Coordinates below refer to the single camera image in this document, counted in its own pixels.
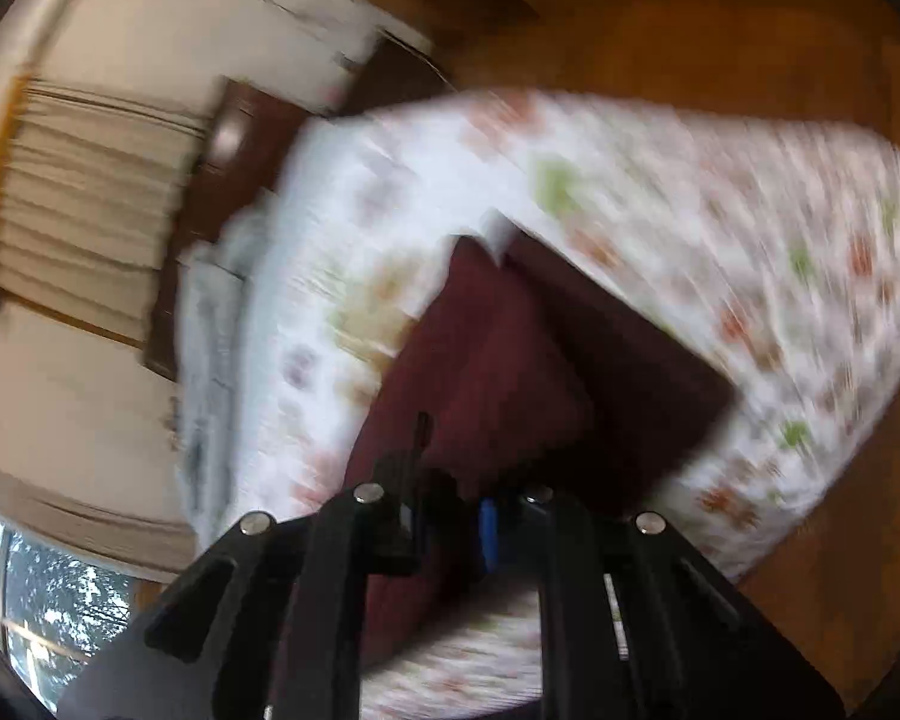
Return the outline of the maroon pants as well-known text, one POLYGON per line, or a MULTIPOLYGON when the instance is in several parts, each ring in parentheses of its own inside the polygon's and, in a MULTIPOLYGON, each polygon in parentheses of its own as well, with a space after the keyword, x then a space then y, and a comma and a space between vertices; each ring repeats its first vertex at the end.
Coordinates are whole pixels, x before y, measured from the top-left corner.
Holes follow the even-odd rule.
POLYGON ((344 481, 413 442, 458 484, 460 510, 437 515, 424 567, 374 577, 362 661, 376 667, 416 644, 479 582, 476 512, 520 470, 582 491, 594 511, 640 502, 683 465, 735 401, 724 374, 523 232, 493 257, 475 238, 453 245, 447 278, 403 349, 352 447, 344 481))

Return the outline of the window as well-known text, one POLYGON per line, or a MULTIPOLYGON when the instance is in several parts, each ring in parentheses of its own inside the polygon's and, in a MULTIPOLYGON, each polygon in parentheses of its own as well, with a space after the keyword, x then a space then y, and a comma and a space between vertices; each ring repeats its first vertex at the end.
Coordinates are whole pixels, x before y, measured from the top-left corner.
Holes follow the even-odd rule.
POLYGON ((0 652, 48 712, 134 614, 137 580, 0 520, 0 652))

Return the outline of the grey-blue comforter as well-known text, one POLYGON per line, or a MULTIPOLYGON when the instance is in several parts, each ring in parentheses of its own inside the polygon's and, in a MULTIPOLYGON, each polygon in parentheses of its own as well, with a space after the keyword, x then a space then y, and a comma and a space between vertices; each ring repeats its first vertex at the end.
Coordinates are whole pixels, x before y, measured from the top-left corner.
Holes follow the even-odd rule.
POLYGON ((268 210, 251 205, 178 257, 175 304, 176 479, 182 511, 205 550, 226 528, 242 309, 266 247, 268 210))

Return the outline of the beige curtain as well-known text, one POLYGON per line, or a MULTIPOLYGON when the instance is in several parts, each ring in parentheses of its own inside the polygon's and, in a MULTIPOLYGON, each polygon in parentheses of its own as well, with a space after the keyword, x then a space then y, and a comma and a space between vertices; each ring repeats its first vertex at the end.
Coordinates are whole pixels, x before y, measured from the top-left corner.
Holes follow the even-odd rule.
POLYGON ((22 78, 0 127, 0 307, 141 346, 203 115, 22 78))

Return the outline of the dark wooden headboard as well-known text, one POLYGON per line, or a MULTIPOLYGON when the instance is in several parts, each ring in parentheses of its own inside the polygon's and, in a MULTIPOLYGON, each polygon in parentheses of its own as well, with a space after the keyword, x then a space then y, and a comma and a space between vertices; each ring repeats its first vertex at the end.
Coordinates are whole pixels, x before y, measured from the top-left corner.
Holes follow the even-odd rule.
POLYGON ((176 378, 180 257, 197 242, 217 241, 230 216, 276 184, 290 145, 310 117, 312 112, 305 107, 256 86, 237 80, 222 83, 165 242, 149 332, 142 346, 142 364, 149 371, 164 379, 176 378))

